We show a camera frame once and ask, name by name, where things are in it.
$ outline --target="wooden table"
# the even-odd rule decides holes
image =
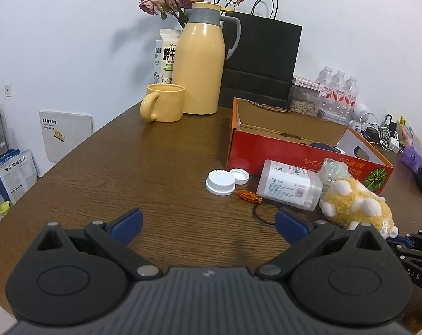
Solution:
[[[283,251],[286,242],[274,228],[253,219],[251,204],[205,189],[208,173],[225,168],[229,128],[229,108],[145,126],[136,105],[79,145],[0,222],[0,305],[11,311],[6,280],[49,221],[81,228],[140,207],[144,228],[130,247],[163,270],[206,265],[254,269]],[[422,196],[409,170],[395,157],[394,162],[383,196],[401,233],[414,233],[422,228]],[[251,178],[246,187],[255,190],[257,182]],[[273,218],[273,213],[266,210],[265,215]],[[320,212],[306,217],[323,218]],[[403,321],[412,331],[422,328],[422,290],[415,286]]]

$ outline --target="mug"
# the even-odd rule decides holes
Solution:
[[[141,101],[139,113],[147,123],[175,122],[183,117],[185,87],[177,84],[150,84]]]

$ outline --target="mug rim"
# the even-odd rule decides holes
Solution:
[[[164,90],[162,88],[155,88],[155,86],[168,86],[168,87],[176,87],[178,88],[177,90]],[[153,84],[149,84],[147,86],[147,89],[152,89],[152,90],[156,90],[159,92],[181,92],[183,90],[185,90],[186,88],[183,86],[180,86],[179,84],[172,84],[172,83],[153,83]]]

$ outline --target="gray ribbed panel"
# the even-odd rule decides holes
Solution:
[[[171,268],[134,286],[115,311],[87,325],[45,329],[20,323],[8,335],[408,335],[393,323],[352,330],[300,311],[282,286],[246,268]]]

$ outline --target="gray thermos handle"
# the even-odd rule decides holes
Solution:
[[[230,58],[230,56],[233,55],[234,51],[236,50],[236,48],[238,46],[238,42],[240,40],[240,31],[242,30],[242,26],[240,25],[240,20],[233,17],[233,16],[220,16],[220,20],[230,21],[230,22],[236,24],[236,26],[237,26],[236,41],[235,41],[233,47],[230,50],[228,50],[228,56],[226,57],[226,59],[228,60]]]

